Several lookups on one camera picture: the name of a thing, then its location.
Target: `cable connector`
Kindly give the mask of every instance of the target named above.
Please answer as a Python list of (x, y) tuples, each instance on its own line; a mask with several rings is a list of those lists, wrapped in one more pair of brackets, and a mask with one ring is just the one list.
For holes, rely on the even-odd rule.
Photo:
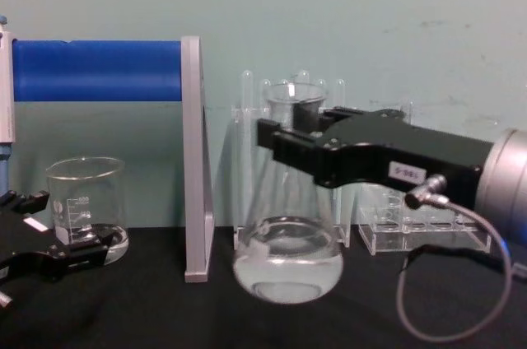
[(445, 209), (449, 199), (445, 196), (437, 196), (446, 188), (446, 178), (442, 174), (433, 174), (422, 184), (406, 193), (404, 202), (410, 209), (418, 209), (423, 204), (432, 205), (440, 209)]

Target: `flask neck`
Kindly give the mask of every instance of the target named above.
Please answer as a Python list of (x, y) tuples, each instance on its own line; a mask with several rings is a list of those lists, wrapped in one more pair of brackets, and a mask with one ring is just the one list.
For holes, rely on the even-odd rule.
[(324, 88), (307, 83), (270, 86), (266, 92), (270, 119), (285, 129), (306, 133), (317, 131), (319, 109), (325, 96)]

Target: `gray cable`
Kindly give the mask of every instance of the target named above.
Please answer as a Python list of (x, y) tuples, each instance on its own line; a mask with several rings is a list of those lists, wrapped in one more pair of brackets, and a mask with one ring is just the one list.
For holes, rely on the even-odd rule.
[(423, 341), (433, 342), (433, 343), (447, 343), (447, 342), (459, 341), (461, 339), (470, 337), (473, 334), (481, 331), (483, 328), (487, 327), (487, 325), (489, 325), (503, 311), (503, 308), (505, 307), (506, 302), (509, 299), (509, 295), (511, 294), (512, 276), (513, 276), (511, 256), (509, 255), (509, 250), (506, 247), (505, 241), (503, 240), (501, 235), (496, 231), (496, 229), (492, 226), (491, 223), (489, 223), (485, 218), (481, 217), (477, 213), (472, 212), (471, 210), (465, 207), (461, 207), (460, 205), (456, 205), (455, 203), (452, 203), (452, 202), (445, 203), (444, 208), (450, 209), (451, 211), (454, 211), (454, 212), (458, 212), (462, 215), (466, 215), (467, 217), (473, 219), (479, 225), (481, 225), (485, 230), (487, 230), (490, 236), (496, 241), (499, 247), (501, 256), (502, 256), (505, 283), (503, 285), (503, 290), (501, 292), (500, 299), (498, 300), (496, 305), (494, 305), (494, 308), (492, 308), (492, 310), (487, 314), (487, 316), (481, 322), (463, 331), (462, 333), (456, 333), (456, 334), (445, 335), (445, 336), (433, 336), (430, 334), (423, 333), (419, 331), (417, 328), (415, 328), (413, 324), (410, 322), (410, 320), (408, 319), (408, 316), (406, 315), (406, 311), (404, 309), (404, 303), (403, 303), (403, 294), (404, 294), (404, 285), (406, 283), (406, 267), (408, 265), (408, 259), (405, 259), (404, 265), (403, 265), (403, 271), (399, 274), (399, 281), (397, 284), (397, 313), (404, 327), (411, 334), (413, 334), (415, 337)]

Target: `white label sticker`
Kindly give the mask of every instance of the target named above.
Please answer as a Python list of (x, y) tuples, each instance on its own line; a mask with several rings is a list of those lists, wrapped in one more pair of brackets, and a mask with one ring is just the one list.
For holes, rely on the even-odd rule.
[(0, 269), (0, 279), (7, 277), (7, 275), (9, 275), (9, 267)]
[(427, 170), (391, 161), (389, 163), (388, 176), (403, 182), (421, 184), (427, 178)]
[(48, 230), (48, 227), (46, 227), (44, 224), (42, 224), (40, 221), (35, 220), (33, 217), (28, 217), (27, 219), (24, 219), (24, 222), (26, 224), (29, 224), (36, 230), (40, 232), (44, 232)]

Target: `glass rim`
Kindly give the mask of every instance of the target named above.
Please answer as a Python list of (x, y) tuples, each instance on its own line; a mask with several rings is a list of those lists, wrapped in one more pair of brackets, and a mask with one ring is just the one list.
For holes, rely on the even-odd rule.
[[(284, 100), (283, 98), (272, 97), (270, 95), (272, 89), (278, 88), (280, 86), (282, 86), (282, 87), (289, 86), (290, 84), (294, 84), (294, 85), (298, 85), (298, 86), (313, 87), (313, 88), (319, 90), (320, 95), (319, 96), (311, 96), (311, 97), (308, 97), (308, 98), (305, 98), (305, 99), (301, 99), (301, 100)], [(305, 83), (303, 81), (287, 81), (287, 82), (283, 82), (283, 83), (275, 83), (275, 84), (272, 84), (272, 85), (268, 86), (264, 90), (263, 95), (265, 97), (265, 100), (267, 100), (268, 102), (273, 102), (273, 103), (276, 103), (276, 104), (283, 104), (283, 105), (292, 105), (292, 104), (297, 104), (299, 102), (310, 103), (310, 102), (318, 102), (318, 101), (325, 100), (326, 97), (328, 96), (328, 90), (324, 86), (321, 86), (319, 84)]]
[[(104, 172), (100, 174), (91, 174), (91, 175), (77, 175), (77, 176), (64, 176), (62, 174), (53, 174), (53, 170), (61, 165), (66, 165), (72, 162), (92, 162), (92, 161), (98, 161), (98, 162), (105, 162), (114, 163), (114, 167), (111, 170), (105, 170)], [(124, 161), (120, 160), (119, 158), (113, 158), (113, 157), (89, 157), (89, 156), (79, 156), (79, 157), (72, 157), (67, 158), (65, 160), (60, 160), (54, 162), (51, 166), (46, 168), (46, 176), (48, 179), (60, 179), (60, 180), (86, 180), (86, 179), (98, 179), (98, 178), (104, 178), (105, 176), (113, 175), (117, 172), (120, 172), (124, 169)]]

